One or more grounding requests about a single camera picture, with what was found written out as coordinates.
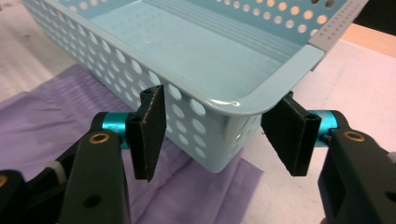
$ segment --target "purple cloth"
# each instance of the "purple cloth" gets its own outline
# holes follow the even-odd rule
[[[19,170],[29,180],[87,132],[97,112],[129,110],[72,66],[0,104],[0,170]],[[262,175],[240,155],[211,174],[168,139],[150,183],[134,179],[128,150],[122,158],[133,223],[240,223]]]

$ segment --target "light blue basket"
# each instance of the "light blue basket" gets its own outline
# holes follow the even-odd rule
[[[366,0],[24,0],[44,32],[133,109],[165,86],[167,131],[219,172]]]

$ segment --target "plastic basket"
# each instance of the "plastic basket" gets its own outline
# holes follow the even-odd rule
[[[219,172],[365,0],[24,0],[44,32],[137,109],[165,86],[166,136]]]

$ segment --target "table surface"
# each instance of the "table surface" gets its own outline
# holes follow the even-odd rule
[[[2,3],[0,102],[34,89],[75,63],[47,39],[19,1]],[[342,39],[294,87],[294,98],[307,109],[342,111],[352,128],[394,150],[396,37],[352,24]],[[290,177],[258,131],[244,157],[265,174],[243,223],[319,223],[325,215],[317,181],[326,152],[315,149],[307,177]]]

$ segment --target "purple fabric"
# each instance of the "purple fabric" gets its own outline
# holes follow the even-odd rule
[[[0,170],[26,180],[76,142],[100,111],[130,108],[75,65],[36,90],[0,104]],[[133,178],[122,151],[133,223],[240,223],[262,171],[237,155],[211,174],[168,139],[150,183]]]

